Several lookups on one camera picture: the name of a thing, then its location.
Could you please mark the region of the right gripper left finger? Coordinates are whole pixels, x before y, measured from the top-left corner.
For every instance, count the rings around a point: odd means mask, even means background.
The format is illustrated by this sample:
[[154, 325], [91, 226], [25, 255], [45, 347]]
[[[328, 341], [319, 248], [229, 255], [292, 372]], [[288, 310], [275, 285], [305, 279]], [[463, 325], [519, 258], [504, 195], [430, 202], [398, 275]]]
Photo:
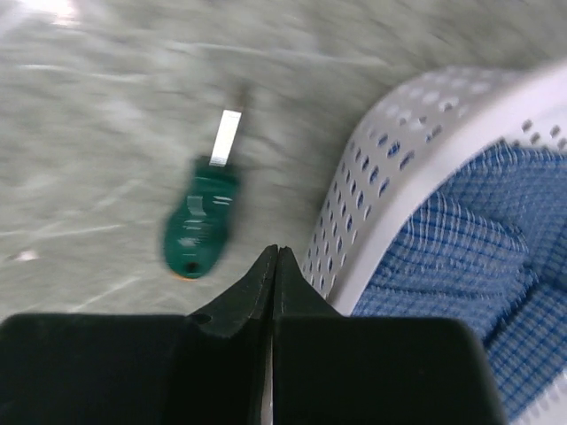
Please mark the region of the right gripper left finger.
[[1, 324], [4, 424], [260, 424], [278, 249], [194, 313], [19, 313]]

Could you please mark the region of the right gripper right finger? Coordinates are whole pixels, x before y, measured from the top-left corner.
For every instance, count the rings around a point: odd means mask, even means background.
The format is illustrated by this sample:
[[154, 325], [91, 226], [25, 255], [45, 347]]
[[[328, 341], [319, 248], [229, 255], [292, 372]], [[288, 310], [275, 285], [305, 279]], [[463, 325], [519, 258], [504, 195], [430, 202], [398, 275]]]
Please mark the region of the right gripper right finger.
[[482, 344], [444, 318], [345, 317], [278, 253], [273, 301], [277, 424], [503, 424]]

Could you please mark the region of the stubby green orange screwdriver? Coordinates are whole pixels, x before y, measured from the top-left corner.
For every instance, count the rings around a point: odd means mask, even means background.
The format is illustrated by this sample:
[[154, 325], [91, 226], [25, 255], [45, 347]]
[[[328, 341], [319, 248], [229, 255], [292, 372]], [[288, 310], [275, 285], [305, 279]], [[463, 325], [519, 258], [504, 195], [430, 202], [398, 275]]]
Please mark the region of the stubby green orange screwdriver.
[[249, 99], [250, 89], [243, 85], [223, 108], [211, 153], [195, 158], [188, 186], [165, 220], [163, 259], [183, 279], [208, 274], [229, 240], [232, 208], [240, 189], [239, 170], [229, 157]]

